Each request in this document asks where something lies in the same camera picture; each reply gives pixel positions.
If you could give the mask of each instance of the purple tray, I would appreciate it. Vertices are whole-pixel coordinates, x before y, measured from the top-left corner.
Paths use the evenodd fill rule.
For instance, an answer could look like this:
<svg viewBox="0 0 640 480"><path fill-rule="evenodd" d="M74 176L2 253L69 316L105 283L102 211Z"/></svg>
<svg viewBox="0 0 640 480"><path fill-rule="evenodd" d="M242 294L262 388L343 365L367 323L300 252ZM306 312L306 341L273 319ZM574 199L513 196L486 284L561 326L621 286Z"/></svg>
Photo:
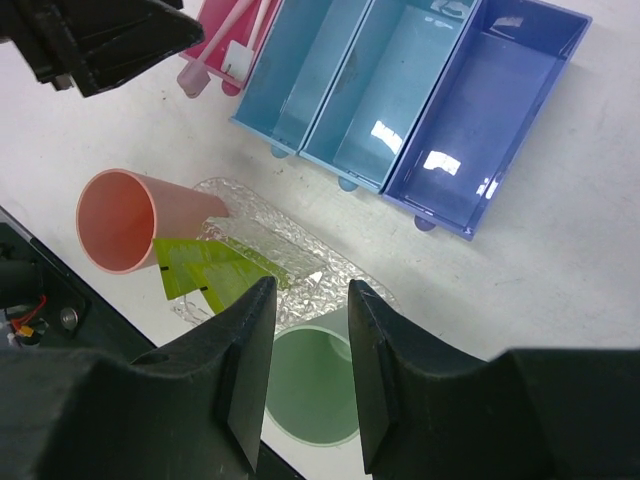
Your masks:
<svg viewBox="0 0 640 480"><path fill-rule="evenodd" d="M471 240L591 18L534 0L481 0L384 196Z"/></svg>

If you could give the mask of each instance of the pink tray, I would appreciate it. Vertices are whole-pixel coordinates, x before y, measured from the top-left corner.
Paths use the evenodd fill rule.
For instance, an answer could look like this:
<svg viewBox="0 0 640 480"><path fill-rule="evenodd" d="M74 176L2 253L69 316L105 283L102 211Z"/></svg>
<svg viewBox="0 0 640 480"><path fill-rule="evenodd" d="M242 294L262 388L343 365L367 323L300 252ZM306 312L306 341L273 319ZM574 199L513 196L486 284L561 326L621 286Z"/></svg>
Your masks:
<svg viewBox="0 0 640 480"><path fill-rule="evenodd" d="M262 46L266 40L267 34L269 33L271 24L275 19L281 1L282 0L272 0L269 8L267 9L264 22L258 32L256 55L253 60L254 64L258 54L262 50ZM198 14L198 21L204 27L206 39L200 45L196 45L195 47L182 52L181 56L183 58L186 58L187 60L195 60L198 58L200 53L202 53L209 43L211 37L213 37L213 35L218 31L225 18L227 18L236 2L237 0L205 0L200 13ZM247 44L249 36L251 35L251 29L253 28L256 16L258 15L259 8L260 2L256 0L254 4L244 12L244 15L240 17L240 20L231 28L229 33L222 39L218 47L205 62L207 70L211 74L222 79L222 91L230 97L238 95L244 89L250 75L247 76L247 80L244 82L239 82L235 78L230 77L221 71L222 62L224 61L224 56L231 40L235 40L242 45Z"/></svg>

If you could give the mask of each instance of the plastic tray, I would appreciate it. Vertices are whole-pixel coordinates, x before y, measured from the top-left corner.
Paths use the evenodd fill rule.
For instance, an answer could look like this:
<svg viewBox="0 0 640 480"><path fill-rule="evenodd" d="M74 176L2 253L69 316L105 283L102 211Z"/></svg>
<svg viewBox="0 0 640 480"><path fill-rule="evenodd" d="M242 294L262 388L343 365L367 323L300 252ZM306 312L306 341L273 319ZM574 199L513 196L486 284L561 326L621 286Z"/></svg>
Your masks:
<svg viewBox="0 0 640 480"><path fill-rule="evenodd" d="M302 148L371 0L283 0L232 121L274 155Z"/></svg>
<svg viewBox="0 0 640 480"><path fill-rule="evenodd" d="M531 0L482 0L385 197L472 239L591 18Z"/></svg>
<svg viewBox="0 0 640 480"><path fill-rule="evenodd" d="M186 58L187 60L195 60L198 58L200 53L206 48L209 43L209 40L213 37L213 35L220 29L220 26L224 22L225 18L231 12L233 6L237 3L238 0L205 0L202 5L202 9L198 14L198 21L202 24L205 30L205 41L200 45L196 45L193 48L190 48L184 51L181 56ZM259 55L259 52L266 40L267 34L269 33L269 29L275 19L276 13L278 11L278 7L280 5L281 0L272 0L269 4L269 8L267 9L267 14L262 22L262 26L260 27L260 31L258 32L258 38L256 40L256 58ZM222 91L229 95L235 96L242 91L247 83L247 80L244 82L239 82L235 78L230 77L226 73L222 72L222 62L224 61L224 56L227 51L227 48L232 40L241 43L242 45L246 45L249 41L249 37L251 36L251 30L253 29L253 24L258 15L258 9L260 7L260 2L254 2L252 6L250 6L244 15L240 17L240 20L229 30L229 33L222 39L218 47L213 51L213 53L209 56L205 65L207 70L222 79Z"/></svg>
<svg viewBox="0 0 640 480"><path fill-rule="evenodd" d="M374 0L301 156L379 192L474 4Z"/></svg>

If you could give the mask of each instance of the textured plastic sheet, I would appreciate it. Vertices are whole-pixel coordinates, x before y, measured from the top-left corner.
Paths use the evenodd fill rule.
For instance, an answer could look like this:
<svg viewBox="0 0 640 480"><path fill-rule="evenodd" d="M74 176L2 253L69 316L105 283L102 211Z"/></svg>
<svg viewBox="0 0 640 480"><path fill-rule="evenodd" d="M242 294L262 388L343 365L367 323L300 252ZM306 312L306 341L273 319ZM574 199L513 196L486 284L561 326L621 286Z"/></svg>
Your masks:
<svg viewBox="0 0 640 480"><path fill-rule="evenodd" d="M221 198L231 218L241 219L225 225L236 228L234 234L241 232L243 242L268 255L272 261L278 261L280 242L280 261L285 269L289 267L295 272L295 282L291 288L278 291L276 332L346 307L352 279L365 280L394 308L399 308L391 292L378 281L245 186L224 178L212 178L198 184L195 189ZM253 238L251 232L254 229L247 228L251 225L255 227ZM200 239L219 238L220 227L220 224L205 223ZM196 292L177 299L172 302L172 309L186 322L200 325L210 318L206 309L201 307L204 302L200 297L201 294Z"/></svg>

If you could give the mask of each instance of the toothbrush handle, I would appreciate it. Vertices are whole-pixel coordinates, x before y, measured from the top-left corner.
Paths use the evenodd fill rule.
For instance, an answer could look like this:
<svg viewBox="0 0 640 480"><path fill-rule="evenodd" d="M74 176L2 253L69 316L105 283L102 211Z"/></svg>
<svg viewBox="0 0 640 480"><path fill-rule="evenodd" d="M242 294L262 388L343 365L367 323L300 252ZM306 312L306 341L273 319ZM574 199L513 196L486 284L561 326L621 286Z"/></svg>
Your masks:
<svg viewBox="0 0 640 480"><path fill-rule="evenodd" d="M220 25L218 31L214 34L213 37L211 37L211 40L209 41L205 49L198 56L198 62L204 63L207 58L209 58L209 56L213 53L218 44L220 44L225 35L229 33L231 27L233 27L238 22L238 20L240 20L240 17L244 14L244 12L247 11L247 8L249 8L254 1L255 0L238 0L238 2L229 12L229 15L227 15L227 18L225 18L224 22L222 22L222 25Z"/></svg>
<svg viewBox="0 0 640 480"><path fill-rule="evenodd" d="M256 16L256 21L253 23L253 30L251 30L251 37L249 37L249 43L247 43L247 47L253 49L256 44L256 40L258 39L258 33L260 32L260 28L264 23L264 19L267 16L267 10L269 10L269 5L271 4L271 0L261 0L260 8L258 9L258 15Z"/></svg>

